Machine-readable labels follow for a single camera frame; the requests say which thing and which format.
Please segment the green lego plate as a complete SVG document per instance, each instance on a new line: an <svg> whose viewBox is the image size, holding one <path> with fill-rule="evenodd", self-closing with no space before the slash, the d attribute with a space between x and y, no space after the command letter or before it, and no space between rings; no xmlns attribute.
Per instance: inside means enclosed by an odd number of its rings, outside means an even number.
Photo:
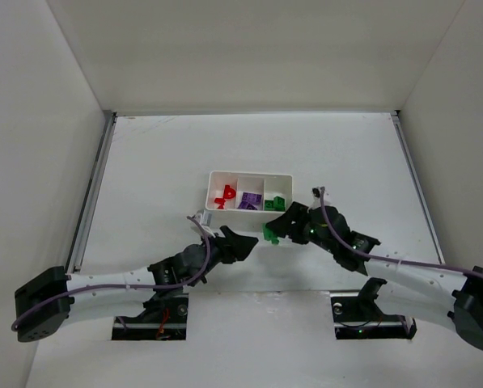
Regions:
<svg viewBox="0 0 483 388"><path fill-rule="evenodd" d="M273 200L264 200L264 211L274 211L274 202Z"/></svg>

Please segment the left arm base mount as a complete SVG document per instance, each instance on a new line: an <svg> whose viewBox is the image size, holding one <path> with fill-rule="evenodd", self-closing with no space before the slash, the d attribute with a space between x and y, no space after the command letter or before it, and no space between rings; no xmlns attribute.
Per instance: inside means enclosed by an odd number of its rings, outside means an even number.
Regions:
<svg viewBox="0 0 483 388"><path fill-rule="evenodd" d="M189 295L156 302L137 317L115 317L112 341L183 341L187 337Z"/></svg>

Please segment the purple round flower lego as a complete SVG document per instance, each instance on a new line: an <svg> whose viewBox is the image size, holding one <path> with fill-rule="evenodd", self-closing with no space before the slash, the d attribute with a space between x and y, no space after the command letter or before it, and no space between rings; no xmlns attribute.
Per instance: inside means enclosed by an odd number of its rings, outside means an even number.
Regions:
<svg viewBox="0 0 483 388"><path fill-rule="evenodd" d="M248 202L248 201L241 201L239 203L239 206L237 207L237 209L240 209L240 210L255 210L257 211L258 210L258 207L257 205L251 203L251 202Z"/></svg>

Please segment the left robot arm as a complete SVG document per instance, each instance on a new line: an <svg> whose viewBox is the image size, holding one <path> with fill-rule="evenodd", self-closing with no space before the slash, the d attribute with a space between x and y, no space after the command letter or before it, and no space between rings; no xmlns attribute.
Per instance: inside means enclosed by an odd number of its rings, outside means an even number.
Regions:
<svg viewBox="0 0 483 388"><path fill-rule="evenodd" d="M219 233L201 232L201 241L183 251L127 272L68 274L51 267L15 291L11 330L21 343L42 340L62 327L107 317L137 317L187 287L206 282L219 264L245 261L258 243L227 226Z"/></svg>

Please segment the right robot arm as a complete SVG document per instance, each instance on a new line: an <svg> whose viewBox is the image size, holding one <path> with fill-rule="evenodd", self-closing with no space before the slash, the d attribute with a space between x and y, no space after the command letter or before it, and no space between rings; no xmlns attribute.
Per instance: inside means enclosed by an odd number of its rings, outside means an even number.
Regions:
<svg viewBox="0 0 483 388"><path fill-rule="evenodd" d="M344 269L367 276L358 300L376 314L437 324L483 351L483 268L471 270L372 255L379 240L349 228L329 205L294 202L265 228L293 243L313 243Z"/></svg>

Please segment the purple studded lego brick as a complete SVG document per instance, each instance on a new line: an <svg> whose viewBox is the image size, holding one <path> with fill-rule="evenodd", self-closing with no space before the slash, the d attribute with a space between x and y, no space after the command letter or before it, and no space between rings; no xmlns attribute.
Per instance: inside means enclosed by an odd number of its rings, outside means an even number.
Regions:
<svg viewBox="0 0 483 388"><path fill-rule="evenodd" d="M259 205L262 202L262 198L263 196L259 193L243 192L241 200L251 202L255 205Z"/></svg>

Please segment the red arch lego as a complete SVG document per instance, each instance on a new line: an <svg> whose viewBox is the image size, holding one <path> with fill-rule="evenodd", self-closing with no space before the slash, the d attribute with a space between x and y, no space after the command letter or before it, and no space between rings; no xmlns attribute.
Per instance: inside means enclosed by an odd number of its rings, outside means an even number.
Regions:
<svg viewBox="0 0 483 388"><path fill-rule="evenodd" d="M236 189L226 184L223 189L222 198L224 200L234 200L236 198Z"/></svg>

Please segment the green lego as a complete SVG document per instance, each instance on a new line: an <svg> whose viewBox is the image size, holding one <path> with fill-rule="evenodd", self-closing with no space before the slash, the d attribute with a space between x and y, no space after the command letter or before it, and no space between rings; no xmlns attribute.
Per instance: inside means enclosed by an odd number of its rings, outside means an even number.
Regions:
<svg viewBox="0 0 483 388"><path fill-rule="evenodd" d="M278 236L272 230L270 230L266 224L262 225L262 234L266 242L269 242L272 245L279 244Z"/></svg>
<svg viewBox="0 0 483 388"><path fill-rule="evenodd" d="M277 212L285 212L286 200L281 196L275 196L273 198L273 209Z"/></svg>

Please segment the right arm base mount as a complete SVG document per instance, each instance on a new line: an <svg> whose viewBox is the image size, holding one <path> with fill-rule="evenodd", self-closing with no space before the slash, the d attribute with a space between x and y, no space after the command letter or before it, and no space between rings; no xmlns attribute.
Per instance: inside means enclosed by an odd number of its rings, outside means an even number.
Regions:
<svg viewBox="0 0 483 388"><path fill-rule="evenodd" d="M385 314L376 304L385 280L371 278L359 290L330 294L337 340L412 340L417 333L413 318Z"/></svg>

